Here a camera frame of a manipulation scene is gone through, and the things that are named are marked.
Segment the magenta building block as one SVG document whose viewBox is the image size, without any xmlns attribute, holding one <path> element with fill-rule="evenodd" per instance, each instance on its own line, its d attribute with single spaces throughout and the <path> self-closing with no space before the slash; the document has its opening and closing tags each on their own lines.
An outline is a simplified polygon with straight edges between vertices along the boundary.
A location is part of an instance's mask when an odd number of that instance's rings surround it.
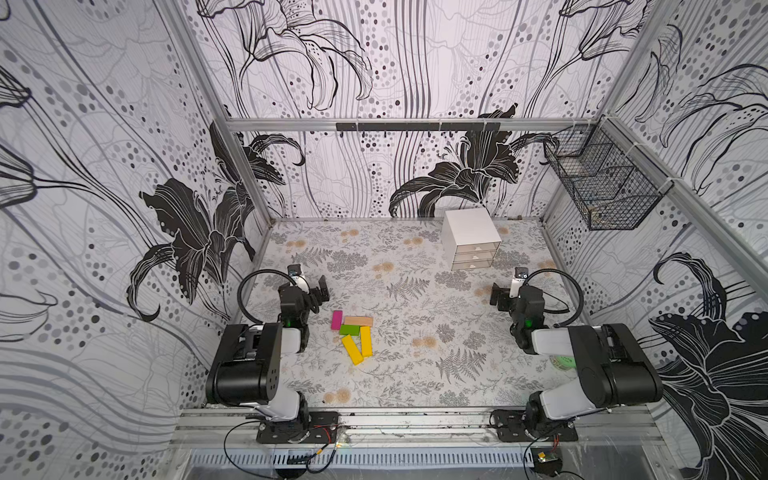
<svg viewBox="0 0 768 480">
<path fill-rule="evenodd" d="M 342 325 L 343 325 L 343 312 L 341 310 L 335 310 L 332 313 L 331 329 L 334 331 L 339 331 Z"/>
</svg>

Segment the green building block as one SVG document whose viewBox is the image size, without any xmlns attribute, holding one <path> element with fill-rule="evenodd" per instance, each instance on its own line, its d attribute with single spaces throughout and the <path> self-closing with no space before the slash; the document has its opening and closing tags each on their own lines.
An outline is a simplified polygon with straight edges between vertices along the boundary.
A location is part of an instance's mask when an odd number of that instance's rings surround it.
<svg viewBox="0 0 768 480">
<path fill-rule="evenodd" d="M 343 324 L 339 329 L 339 334 L 342 336 L 359 336 L 360 326 Z"/>
</svg>

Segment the natural wood building block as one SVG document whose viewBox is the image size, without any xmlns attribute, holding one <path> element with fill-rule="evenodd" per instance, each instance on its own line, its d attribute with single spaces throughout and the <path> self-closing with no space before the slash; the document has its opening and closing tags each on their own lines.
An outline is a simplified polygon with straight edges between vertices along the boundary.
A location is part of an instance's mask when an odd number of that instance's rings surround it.
<svg viewBox="0 0 768 480">
<path fill-rule="evenodd" d="M 343 324 L 351 325 L 351 326 L 371 327 L 374 324 L 374 319 L 372 317 L 365 317 L 365 316 L 345 316 Z"/>
</svg>

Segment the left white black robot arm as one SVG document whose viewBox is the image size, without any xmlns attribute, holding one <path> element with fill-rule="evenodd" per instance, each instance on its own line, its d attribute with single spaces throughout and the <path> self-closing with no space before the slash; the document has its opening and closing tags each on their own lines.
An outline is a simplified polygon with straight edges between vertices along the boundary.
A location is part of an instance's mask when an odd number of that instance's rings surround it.
<svg viewBox="0 0 768 480">
<path fill-rule="evenodd" d="M 259 275 L 277 275 L 287 282 L 278 288 L 280 312 L 274 322 L 263 322 L 246 309 L 243 292 Z M 257 418 L 271 424 L 298 425 L 307 429 L 310 414 L 304 395 L 280 380 L 281 359 L 305 351 L 310 339 L 309 315 L 317 314 L 330 300 L 324 276 L 309 286 L 296 265 L 286 272 L 261 269 L 247 275 L 238 286 L 237 304 L 251 322 L 224 329 L 210 368 L 205 393 L 210 404 L 250 407 Z"/>
</svg>

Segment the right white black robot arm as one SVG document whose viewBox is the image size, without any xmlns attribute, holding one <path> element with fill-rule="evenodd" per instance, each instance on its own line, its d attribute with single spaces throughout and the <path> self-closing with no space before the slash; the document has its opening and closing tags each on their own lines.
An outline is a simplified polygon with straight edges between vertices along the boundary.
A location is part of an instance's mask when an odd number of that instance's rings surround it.
<svg viewBox="0 0 768 480">
<path fill-rule="evenodd" d="M 522 414 L 528 433 L 551 435 L 579 416 L 661 399 L 660 375 L 627 325 L 550 328 L 543 291 L 524 282 L 515 290 L 493 285 L 489 303 L 510 315 L 511 334 L 523 352 L 575 362 L 574 380 L 530 395 Z"/>
</svg>

